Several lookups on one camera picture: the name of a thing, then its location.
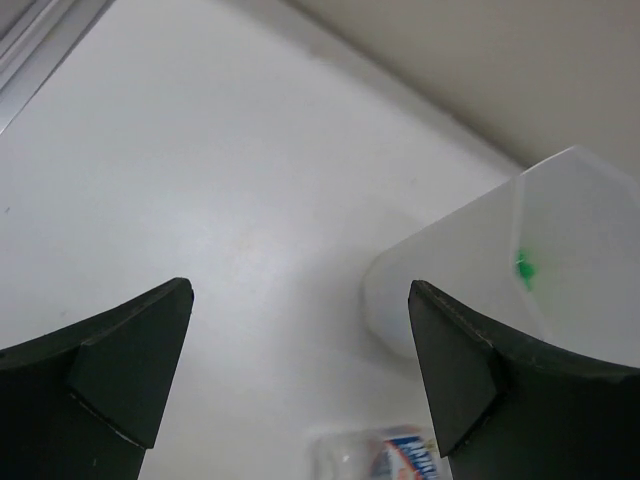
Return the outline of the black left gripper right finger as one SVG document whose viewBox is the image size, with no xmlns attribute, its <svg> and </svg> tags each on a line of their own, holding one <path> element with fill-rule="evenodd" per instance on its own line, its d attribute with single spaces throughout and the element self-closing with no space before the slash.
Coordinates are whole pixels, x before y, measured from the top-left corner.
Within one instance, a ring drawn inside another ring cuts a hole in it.
<svg viewBox="0 0 640 480">
<path fill-rule="evenodd" d="M 408 310 L 440 454 L 456 479 L 635 479 L 639 372 L 536 339 L 431 283 Z"/>
</svg>

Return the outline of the clear bottle red blue label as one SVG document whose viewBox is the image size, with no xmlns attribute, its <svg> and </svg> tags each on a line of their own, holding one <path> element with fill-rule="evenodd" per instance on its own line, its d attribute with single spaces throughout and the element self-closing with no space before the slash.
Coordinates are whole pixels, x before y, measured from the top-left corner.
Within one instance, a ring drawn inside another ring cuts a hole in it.
<svg viewBox="0 0 640 480">
<path fill-rule="evenodd" d="M 313 479 L 450 479 L 435 433 L 400 425 L 332 433 L 311 447 Z"/>
</svg>

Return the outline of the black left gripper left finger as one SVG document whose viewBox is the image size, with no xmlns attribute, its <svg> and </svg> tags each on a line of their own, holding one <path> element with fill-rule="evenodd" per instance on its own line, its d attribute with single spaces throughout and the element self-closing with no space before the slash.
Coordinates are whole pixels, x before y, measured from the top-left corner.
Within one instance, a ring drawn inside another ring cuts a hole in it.
<svg viewBox="0 0 640 480">
<path fill-rule="evenodd" d="M 136 479 L 155 446 L 193 308 L 171 279 L 1 352 L 4 479 Z"/>
</svg>

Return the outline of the green plastic soda bottle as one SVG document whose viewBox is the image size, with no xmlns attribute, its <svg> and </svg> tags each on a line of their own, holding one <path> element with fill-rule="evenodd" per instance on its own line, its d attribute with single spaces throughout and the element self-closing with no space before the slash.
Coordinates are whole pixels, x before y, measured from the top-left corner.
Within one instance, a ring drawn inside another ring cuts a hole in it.
<svg viewBox="0 0 640 480">
<path fill-rule="evenodd" d="M 538 279 L 539 265 L 537 256 L 530 249 L 517 249 L 514 271 L 523 288 L 528 292 L 533 291 Z"/>
</svg>

